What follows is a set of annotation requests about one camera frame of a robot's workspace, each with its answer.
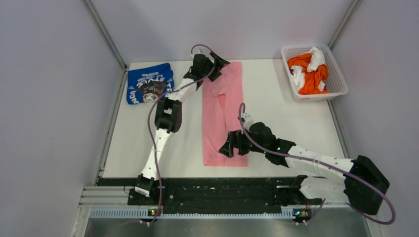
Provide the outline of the pink t-shirt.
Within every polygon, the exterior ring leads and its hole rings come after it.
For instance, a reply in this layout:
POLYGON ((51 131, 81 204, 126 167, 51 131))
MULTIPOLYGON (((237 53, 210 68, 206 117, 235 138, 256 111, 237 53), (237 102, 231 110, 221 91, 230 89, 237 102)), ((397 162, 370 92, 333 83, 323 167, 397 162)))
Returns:
POLYGON ((240 130, 239 106, 244 101, 242 64, 231 62, 215 80, 202 85, 202 148, 205 166, 246 167, 248 157, 234 151, 229 158, 219 152, 226 143, 228 132, 240 130))

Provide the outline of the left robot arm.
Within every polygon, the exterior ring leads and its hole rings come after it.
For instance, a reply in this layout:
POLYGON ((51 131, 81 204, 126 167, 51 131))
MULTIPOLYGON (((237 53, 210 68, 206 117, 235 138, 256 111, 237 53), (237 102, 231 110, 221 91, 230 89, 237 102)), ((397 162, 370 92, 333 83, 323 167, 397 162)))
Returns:
POLYGON ((221 70, 230 62, 211 51, 209 56, 196 53, 193 56, 192 66, 183 76, 179 86, 169 92, 164 92, 158 97, 151 108, 155 111, 154 124, 156 130, 151 129, 151 113, 147 117, 147 126, 151 135, 152 148, 141 173, 137 177, 134 190, 146 204, 153 204, 163 193, 159 161, 164 147, 171 136, 180 130, 182 124, 182 105, 199 89, 205 79, 211 82, 218 79, 221 70))

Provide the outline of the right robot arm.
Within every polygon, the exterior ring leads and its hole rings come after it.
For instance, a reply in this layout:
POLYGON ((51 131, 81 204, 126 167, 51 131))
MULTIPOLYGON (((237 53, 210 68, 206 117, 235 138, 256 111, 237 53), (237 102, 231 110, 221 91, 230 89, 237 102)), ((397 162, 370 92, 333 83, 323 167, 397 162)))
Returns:
POLYGON ((314 174, 303 176, 290 189, 295 203, 307 199, 332 199, 348 203, 356 210, 376 215, 390 186, 388 179, 366 157, 336 158, 305 149, 295 142, 277 138, 262 122, 245 130, 230 131, 218 152, 229 158, 250 152, 263 153, 273 164, 314 174))

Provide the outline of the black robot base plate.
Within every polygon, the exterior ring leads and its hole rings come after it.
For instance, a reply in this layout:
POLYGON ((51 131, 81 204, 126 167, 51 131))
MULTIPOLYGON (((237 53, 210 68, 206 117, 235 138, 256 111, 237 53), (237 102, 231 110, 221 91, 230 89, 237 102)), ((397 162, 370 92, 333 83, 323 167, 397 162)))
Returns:
POLYGON ((128 205, 162 205, 163 214, 278 214, 282 207, 321 204, 297 188, 300 177, 164 178, 146 197, 130 190, 128 205))

